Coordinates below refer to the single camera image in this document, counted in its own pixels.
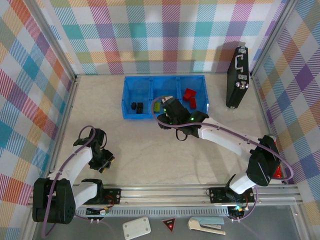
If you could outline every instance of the stapler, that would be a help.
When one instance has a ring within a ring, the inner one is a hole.
[[[225,231],[220,231],[221,225],[225,224],[222,217],[216,216],[193,216],[188,221],[190,230],[198,230],[212,234],[226,235]]]

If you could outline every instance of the briefcase handle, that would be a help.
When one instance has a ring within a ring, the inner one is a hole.
[[[244,59],[244,55],[243,54],[239,54],[237,56],[235,56],[235,61],[234,61],[234,68],[235,70],[240,70],[241,73],[244,72],[244,67],[238,67],[238,58],[240,58],[241,60]]]

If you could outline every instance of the white floor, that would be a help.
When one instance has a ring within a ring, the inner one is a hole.
[[[106,148],[115,160],[104,173],[85,166],[76,184],[86,178],[104,184],[225,184],[248,165],[235,153],[207,140],[190,136],[178,141],[175,131],[163,130],[153,119],[124,120],[121,100],[124,75],[86,75],[81,78],[58,166],[72,153],[79,131],[93,125],[107,132]],[[254,86],[238,109],[226,107],[226,74],[205,74],[209,116],[244,134],[268,133]],[[88,136],[89,130],[82,137]]]

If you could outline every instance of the plaid wall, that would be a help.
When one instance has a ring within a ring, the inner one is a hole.
[[[80,74],[226,72],[254,65],[286,0],[37,0]]]
[[[299,2],[256,84],[320,239],[320,0]]]
[[[71,80],[23,1],[0,4],[0,240],[16,240]]]

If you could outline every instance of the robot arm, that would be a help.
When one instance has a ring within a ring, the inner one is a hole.
[[[196,138],[217,143],[248,160],[248,168],[234,175],[229,180],[227,188],[237,194],[242,194],[255,185],[267,186],[270,183],[281,161],[269,151],[251,143],[251,141],[259,142],[260,145],[278,154],[276,144],[270,136],[265,135],[263,138],[257,138],[241,134],[215,121],[203,112],[196,110],[190,113],[179,100],[172,96],[163,98],[161,105],[165,113],[159,115],[158,120],[162,123],[176,126],[189,124],[175,129],[186,135],[193,135]],[[159,123],[159,126],[163,129],[170,129],[170,127],[163,126],[161,123]]]
[[[90,199],[100,197],[101,188],[103,189],[101,181],[87,179],[82,181],[81,184],[73,186],[77,176],[86,164],[89,164],[91,169],[102,173],[105,169],[110,168],[115,159],[110,151],[101,149],[106,134],[98,128],[95,128],[92,141],[80,151],[77,151],[88,142],[93,134],[92,129],[89,137],[79,138],[73,144],[73,152],[76,154],[66,164],[64,163],[62,172],[58,168],[51,172],[47,178],[39,178],[35,181],[32,204],[32,218],[35,222],[43,222],[45,219],[49,192],[58,173],[60,175],[54,186],[48,223],[69,224],[78,207]]]

